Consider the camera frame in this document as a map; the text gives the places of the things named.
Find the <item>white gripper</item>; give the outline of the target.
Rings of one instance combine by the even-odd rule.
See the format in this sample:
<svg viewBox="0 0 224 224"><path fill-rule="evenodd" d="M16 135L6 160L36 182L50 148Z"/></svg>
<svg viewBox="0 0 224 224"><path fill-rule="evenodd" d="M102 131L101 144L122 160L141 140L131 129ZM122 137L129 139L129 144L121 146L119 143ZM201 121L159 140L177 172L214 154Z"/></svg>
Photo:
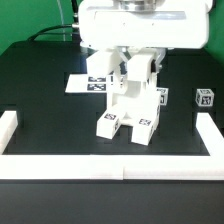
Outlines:
<svg viewBox="0 0 224 224"><path fill-rule="evenodd" d="M162 69L165 48L203 47L209 38L214 0L83 0L79 6L82 41L94 49L156 48L155 69ZM115 50L118 64L131 59Z"/></svg>

